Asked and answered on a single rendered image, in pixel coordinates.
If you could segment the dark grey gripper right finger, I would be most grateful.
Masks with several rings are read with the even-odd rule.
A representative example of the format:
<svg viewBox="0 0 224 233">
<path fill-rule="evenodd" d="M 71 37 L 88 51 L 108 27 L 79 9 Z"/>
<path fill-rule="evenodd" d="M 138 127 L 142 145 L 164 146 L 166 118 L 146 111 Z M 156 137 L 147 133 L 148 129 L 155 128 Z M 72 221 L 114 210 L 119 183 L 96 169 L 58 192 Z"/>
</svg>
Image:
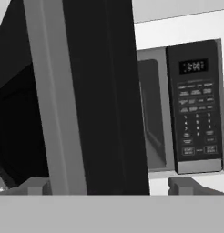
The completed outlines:
<svg viewBox="0 0 224 233">
<path fill-rule="evenodd" d="M 223 192 L 209 187 L 203 187 L 191 177 L 170 177 L 168 179 L 170 195 L 223 195 Z"/>
</svg>

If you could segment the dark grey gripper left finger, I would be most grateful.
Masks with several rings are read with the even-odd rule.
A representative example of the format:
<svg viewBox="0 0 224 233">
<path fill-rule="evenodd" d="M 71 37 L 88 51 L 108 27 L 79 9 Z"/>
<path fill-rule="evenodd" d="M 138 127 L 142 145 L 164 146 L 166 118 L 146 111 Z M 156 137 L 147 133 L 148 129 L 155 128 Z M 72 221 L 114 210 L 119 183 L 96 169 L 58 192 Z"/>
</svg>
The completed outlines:
<svg viewBox="0 0 224 233">
<path fill-rule="evenodd" d="M 19 196 L 44 196 L 51 195 L 52 189 L 50 180 L 46 177 L 32 177 L 29 178 L 19 187 L 12 187 L 8 190 L 2 191 L 1 195 L 19 195 Z"/>
</svg>

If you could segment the grey and black microwave oven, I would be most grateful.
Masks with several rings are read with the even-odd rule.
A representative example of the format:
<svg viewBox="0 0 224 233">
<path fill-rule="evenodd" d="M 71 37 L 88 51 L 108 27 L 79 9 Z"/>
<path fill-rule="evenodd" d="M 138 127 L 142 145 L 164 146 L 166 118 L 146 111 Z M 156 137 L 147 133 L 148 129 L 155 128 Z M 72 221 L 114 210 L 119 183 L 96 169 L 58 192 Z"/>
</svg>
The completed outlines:
<svg viewBox="0 0 224 233">
<path fill-rule="evenodd" d="M 224 172 L 219 39 L 137 52 L 148 172 Z"/>
</svg>

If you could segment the black microwave door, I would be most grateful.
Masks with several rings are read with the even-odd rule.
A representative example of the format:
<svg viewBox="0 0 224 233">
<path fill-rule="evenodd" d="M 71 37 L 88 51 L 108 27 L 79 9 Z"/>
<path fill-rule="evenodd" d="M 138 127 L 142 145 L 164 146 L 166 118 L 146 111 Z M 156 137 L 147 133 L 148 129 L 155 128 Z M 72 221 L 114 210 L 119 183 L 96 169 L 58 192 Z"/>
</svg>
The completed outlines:
<svg viewBox="0 0 224 233">
<path fill-rule="evenodd" d="M 0 193 L 50 180 L 24 0 L 0 25 Z M 149 191 L 132 0 L 62 0 L 85 195 Z"/>
</svg>

